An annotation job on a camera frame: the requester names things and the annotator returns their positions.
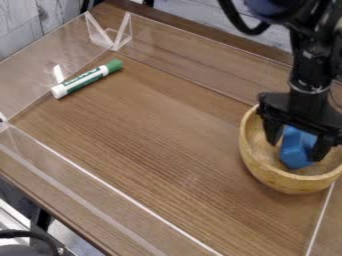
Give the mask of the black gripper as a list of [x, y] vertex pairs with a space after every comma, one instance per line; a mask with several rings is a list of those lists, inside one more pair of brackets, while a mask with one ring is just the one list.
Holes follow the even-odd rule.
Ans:
[[342, 144], [342, 113], [330, 104], [327, 94], [267, 92], [258, 95], [258, 101], [267, 142], [275, 146], [284, 125], [290, 125], [318, 136], [308, 158], [322, 161], [331, 148]]

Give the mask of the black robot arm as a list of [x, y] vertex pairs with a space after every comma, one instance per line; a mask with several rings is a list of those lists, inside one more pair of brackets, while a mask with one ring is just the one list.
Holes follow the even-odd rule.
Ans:
[[308, 159], [318, 162], [342, 144], [342, 112], [329, 100], [342, 75], [342, 0], [246, 0], [246, 5], [263, 22], [290, 31], [290, 89], [258, 95], [267, 142], [278, 143], [287, 126], [300, 129], [316, 136]]

